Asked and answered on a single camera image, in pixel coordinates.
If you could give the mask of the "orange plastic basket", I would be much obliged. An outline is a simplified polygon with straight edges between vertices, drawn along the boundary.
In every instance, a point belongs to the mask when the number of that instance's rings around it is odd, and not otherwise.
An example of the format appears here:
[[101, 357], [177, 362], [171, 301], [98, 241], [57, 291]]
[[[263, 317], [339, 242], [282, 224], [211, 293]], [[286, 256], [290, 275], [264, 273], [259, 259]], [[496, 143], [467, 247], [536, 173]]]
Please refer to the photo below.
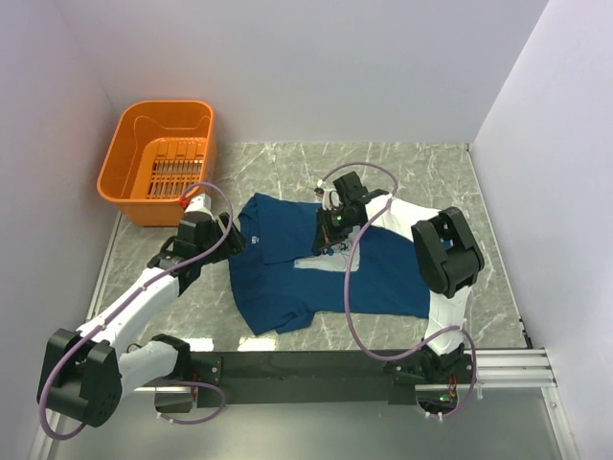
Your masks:
[[213, 180], [215, 122], [214, 110], [201, 101], [142, 101], [130, 106], [102, 164], [100, 196], [135, 225], [177, 225], [186, 188]]

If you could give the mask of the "blue t shirt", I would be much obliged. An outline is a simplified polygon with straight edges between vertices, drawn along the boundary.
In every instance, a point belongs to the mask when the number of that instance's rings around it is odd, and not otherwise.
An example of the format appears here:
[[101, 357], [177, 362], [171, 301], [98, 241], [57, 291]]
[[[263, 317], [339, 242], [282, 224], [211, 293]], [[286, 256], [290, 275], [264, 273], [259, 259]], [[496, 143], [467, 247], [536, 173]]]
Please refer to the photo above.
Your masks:
[[239, 213], [246, 247], [229, 261], [238, 311], [255, 335], [311, 325], [318, 311], [344, 309], [344, 275], [351, 275], [356, 313], [428, 315], [429, 290], [408, 241], [375, 228], [314, 255], [315, 203], [255, 194]]

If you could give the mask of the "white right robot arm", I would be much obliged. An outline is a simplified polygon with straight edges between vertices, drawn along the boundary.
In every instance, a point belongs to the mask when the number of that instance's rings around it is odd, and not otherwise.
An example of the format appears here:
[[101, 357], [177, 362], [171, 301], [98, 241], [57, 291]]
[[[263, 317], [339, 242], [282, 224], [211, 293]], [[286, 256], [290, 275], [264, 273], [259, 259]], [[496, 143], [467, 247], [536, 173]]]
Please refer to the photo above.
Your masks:
[[394, 192], [370, 191], [356, 172], [331, 185], [319, 180], [314, 192], [322, 202], [314, 252], [345, 240], [351, 230], [364, 236], [378, 228], [408, 241], [417, 259], [429, 290], [425, 337], [413, 349], [386, 357], [388, 369], [412, 384], [448, 382], [461, 371], [474, 370], [474, 359], [465, 355], [465, 309], [485, 260], [462, 211], [424, 208]]

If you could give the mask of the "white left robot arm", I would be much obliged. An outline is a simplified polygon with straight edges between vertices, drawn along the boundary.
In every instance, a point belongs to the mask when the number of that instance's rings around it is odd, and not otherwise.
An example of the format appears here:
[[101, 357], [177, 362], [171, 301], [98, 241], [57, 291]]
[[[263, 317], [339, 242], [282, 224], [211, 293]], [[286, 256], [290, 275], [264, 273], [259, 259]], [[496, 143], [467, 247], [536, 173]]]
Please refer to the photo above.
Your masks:
[[225, 408], [225, 392], [194, 375], [185, 341], [159, 334], [134, 353], [127, 348], [152, 316], [199, 278], [204, 265], [225, 261], [244, 247], [232, 213], [213, 217], [190, 211], [176, 235], [162, 244], [137, 281], [110, 307], [75, 331], [57, 330], [46, 345], [36, 395], [43, 430], [54, 439], [62, 437], [50, 427], [48, 411], [81, 426], [101, 426], [122, 397], [158, 379], [212, 390], [219, 396], [218, 407]]

